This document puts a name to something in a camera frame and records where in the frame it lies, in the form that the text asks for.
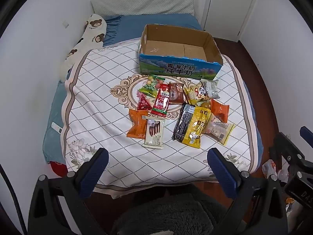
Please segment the pale yellow bread pack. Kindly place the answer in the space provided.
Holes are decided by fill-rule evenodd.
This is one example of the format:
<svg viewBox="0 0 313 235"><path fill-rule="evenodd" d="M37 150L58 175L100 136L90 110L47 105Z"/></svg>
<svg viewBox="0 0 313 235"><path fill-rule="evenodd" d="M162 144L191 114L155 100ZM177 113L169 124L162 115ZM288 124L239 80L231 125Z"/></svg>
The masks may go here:
<svg viewBox="0 0 313 235"><path fill-rule="evenodd" d="M220 121L214 114L211 114L206 127L203 129L203 134L210 134L215 137L222 145L225 145L228 138L235 128L235 124L224 123Z"/></svg>

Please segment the orange snack pack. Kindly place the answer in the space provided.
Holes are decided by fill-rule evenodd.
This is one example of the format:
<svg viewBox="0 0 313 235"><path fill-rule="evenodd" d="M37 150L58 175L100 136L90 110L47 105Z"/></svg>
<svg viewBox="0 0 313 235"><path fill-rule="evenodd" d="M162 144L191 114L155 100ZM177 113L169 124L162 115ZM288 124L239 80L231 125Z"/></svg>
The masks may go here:
<svg viewBox="0 0 313 235"><path fill-rule="evenodd" d="M148 115L147 110L129 110L132 127L127 132L126 136L137 139L145 139L147 120L144 118Z"/></svg>
<svg viewBox="0 0 313 235"><path fill-rule="evenodd" d="M213 115L218 118L221 122L227 123L228 122L228 115L229 115L229 105L224 105L219 103L215 99L211 99L211 112Z"/></svg>

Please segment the black yellow biscuit pack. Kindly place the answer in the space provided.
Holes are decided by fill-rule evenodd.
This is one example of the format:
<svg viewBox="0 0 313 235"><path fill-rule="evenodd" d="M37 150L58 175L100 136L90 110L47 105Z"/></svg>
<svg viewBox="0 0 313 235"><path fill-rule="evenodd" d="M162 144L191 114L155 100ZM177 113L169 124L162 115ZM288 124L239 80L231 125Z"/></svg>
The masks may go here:
<svg viewBox="0 0 313 235"><path fill-rule="evenodd" d="M209 108L184 103L172 139L199 149L202 132L206 128L210 117L211 110Z"/></svg>

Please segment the cream Franzzi cookie pack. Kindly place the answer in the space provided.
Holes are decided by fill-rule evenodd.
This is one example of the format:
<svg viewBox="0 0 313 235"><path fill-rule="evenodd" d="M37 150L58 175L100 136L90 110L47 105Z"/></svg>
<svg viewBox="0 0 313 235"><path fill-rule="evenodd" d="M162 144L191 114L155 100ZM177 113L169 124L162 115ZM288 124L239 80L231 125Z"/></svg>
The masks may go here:
<svg viewBox="0 0 313 235"><path fill-rule="evenodd" d="M146 148L163 149L163 129L165 118L145 116L147 120L146 136L142 144Z"/></svg>

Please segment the red crown snack pack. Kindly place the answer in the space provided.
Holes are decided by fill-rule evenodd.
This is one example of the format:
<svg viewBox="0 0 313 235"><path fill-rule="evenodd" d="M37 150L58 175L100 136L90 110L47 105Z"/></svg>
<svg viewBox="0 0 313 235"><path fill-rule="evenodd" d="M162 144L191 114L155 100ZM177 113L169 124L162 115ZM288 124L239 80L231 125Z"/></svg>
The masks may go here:
<svg viewBox="0 0 313 235"><path fill-rule="evenodd" d="M151 114L166 117L169 107L169 85L162 84L156 97L156 101L151 110Z"/></svg>

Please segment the small red triangular pack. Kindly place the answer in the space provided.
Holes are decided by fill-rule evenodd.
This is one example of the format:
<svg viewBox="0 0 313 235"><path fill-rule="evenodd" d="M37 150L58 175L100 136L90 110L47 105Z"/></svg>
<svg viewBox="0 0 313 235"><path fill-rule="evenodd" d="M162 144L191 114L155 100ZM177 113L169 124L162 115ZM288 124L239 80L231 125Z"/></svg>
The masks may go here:
<svg viewBox="0 0 313 235"><path fill-rule="evenodd" d="M137 92L137 97L139 98L139 101L137 103L138 110L151 110L153 108L155 101L153 97L147 96L142 92Z"/></svg>

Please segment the white remote control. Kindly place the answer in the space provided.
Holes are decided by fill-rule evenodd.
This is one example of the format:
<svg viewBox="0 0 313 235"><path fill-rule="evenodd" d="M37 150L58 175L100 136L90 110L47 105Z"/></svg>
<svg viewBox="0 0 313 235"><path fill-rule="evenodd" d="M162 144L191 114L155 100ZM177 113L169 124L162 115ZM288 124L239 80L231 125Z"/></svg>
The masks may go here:
<svg viewBox="0 0 313 235"><path fill-rule="evenodd" d="M57 125L55 122L52 122L52 123L51 123L51 127L52 127L52 129L54 129L56 132L58 132L59 134L61 134L62 128L61 128L59 125Z"/></svg>

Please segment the yellow panda snack pack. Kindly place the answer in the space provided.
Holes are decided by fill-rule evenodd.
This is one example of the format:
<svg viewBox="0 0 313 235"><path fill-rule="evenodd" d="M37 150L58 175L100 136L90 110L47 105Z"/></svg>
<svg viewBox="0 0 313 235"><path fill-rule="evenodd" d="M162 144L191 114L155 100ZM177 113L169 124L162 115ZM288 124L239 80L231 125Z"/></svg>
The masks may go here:
<svg viewBox="0 0 313 235"><path fill-rule="evenodd" d="M187 103L198 107L210 108L210 99L202 83L184 87Z"/></svg>

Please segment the silver clear snack pack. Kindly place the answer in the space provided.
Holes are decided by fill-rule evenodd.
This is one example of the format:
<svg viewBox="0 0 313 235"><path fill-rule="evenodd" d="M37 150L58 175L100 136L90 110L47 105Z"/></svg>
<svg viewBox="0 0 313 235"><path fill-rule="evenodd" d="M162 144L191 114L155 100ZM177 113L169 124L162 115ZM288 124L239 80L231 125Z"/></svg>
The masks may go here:
<svg viewBox="0 0 313 235"><path fill-rule="evenodd" d="M206 90L207 95L210 99L219 99L220 96L218 94L218 80L210 81L206 79L201 79L201 83Z"/></svg>

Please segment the brown chocolate snack pack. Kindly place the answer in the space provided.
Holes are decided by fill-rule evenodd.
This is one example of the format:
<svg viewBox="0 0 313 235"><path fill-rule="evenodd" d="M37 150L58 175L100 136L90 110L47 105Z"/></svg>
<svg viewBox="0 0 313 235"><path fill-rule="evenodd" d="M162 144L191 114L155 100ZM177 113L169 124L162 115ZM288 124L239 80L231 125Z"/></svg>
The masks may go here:
<svg viewBox="0 0 313 235"><path fill-rule="evenodd" d="M169 103L171 105L184 102L183 84L178 82L169 83Z"/></svg>

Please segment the green candy pack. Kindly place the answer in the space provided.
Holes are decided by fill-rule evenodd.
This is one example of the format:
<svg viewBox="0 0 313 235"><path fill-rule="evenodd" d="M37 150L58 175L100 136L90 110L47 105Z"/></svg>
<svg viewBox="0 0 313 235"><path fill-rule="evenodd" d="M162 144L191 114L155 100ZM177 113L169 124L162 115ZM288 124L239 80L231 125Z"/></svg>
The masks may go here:
<svg viewBox="0 0 313 235"><path fill-rule="evenodd" d="M157 89L152 85L145 85L145 86L141 87L139 89L139 92L141 92L141 93L143 93L149 97L152 97L152 98L157 97Z"/></svg>

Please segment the cardboard milk box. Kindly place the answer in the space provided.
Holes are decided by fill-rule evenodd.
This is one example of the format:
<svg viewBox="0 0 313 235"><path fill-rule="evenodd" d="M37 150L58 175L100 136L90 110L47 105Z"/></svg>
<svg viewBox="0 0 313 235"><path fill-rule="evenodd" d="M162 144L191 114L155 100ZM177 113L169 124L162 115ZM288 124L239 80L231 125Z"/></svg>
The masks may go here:
<svg viewBox="0 0 313 235"><path fill-rule="evenodd" d="M223 66L214 38L205 31L147 24L139 46L141 74L212 80Z"/></svg>

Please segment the bear print long pillow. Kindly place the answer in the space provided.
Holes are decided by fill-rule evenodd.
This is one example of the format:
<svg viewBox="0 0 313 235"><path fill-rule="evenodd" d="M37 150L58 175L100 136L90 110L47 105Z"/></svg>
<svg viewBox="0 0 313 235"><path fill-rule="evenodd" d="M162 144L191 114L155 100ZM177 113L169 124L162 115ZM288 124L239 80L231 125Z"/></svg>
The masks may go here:
<svg viewBox="0 0 313 235"><path fill-rule="evenodd" d="M78 43L69 51L66 59L59 67L59 80L64 83L67 73L82 57L93 49L102 48L107 32L106 21L97 14L92 14L85 23L84 32Z"/></svg>

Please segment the blue bed sheet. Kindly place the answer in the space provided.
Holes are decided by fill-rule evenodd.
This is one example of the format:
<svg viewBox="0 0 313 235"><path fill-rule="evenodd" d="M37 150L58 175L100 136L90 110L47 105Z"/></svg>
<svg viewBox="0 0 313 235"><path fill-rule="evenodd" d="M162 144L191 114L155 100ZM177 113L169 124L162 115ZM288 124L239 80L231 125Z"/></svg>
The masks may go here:
<svg viewBox="0 0 313 235"><path fill-rule="evenodd" d="M112 16L108 17L106 20L107 23L107 34L104 39L104 46L112 45L121 41L139 38L146 24L168 24L174 26L180 26L185 28L197 29L200 30L201 27L194 16L190 14L156 14L156 15L130 15L130 16ZM134 66L129 68L129 71L126 72L126 69L123 70L123 74L120 76L132 76L134 73L139 71L139 62L138 58L134 59L136 63ZM225 76L229 73L226 69L226 66L223 66L218 75L215 77L215 80L218 80L218 90L227 93L230 96L231 87L235 89L236 83L235 80L230 82L230 76ZM108 76L106 83L117 83L117 77L114 79L110 73L104 72L105 76ZM248 91L246 84L244 83L244 88L247 91L248 99L251 106L251 111L253 113L253 119L255 125L257 125L255 110L253 108L253 103ZM64 83L61 81L58 83L56 88L55 96L52 101L51 110L48 119L48 125L43 139L43 156L47 163L56 162L61 165L65 165L65 160L60 144L60 133L63 128L62 122L62 105L66 98L66 89ZM109 103L105 101L100 101L100 104L104 104L104 112L112 111L113 108L117 107L116 113L118 113L117 118L121 118L121 114L128 117L128 108L117 104L117 101L113 103L112 107L109 107ZM53 129L52 125L60 126L60 129ZM259 155L259 164L261 157L264 151L262 145L261 135L257 130L257 143L258 143L258 155Z"/></svg>

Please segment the grey white pillow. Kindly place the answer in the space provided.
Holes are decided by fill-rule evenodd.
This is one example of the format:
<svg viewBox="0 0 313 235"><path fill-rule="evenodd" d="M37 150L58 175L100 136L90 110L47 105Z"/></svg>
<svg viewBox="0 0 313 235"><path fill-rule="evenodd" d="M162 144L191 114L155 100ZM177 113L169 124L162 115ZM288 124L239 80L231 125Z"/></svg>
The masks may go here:
<svg viewBox="0 0 313 235"><path fill-rule="evenodd" d="M191 14L198 0L91 0L93 11L107 18L114 15Z"/></svg>

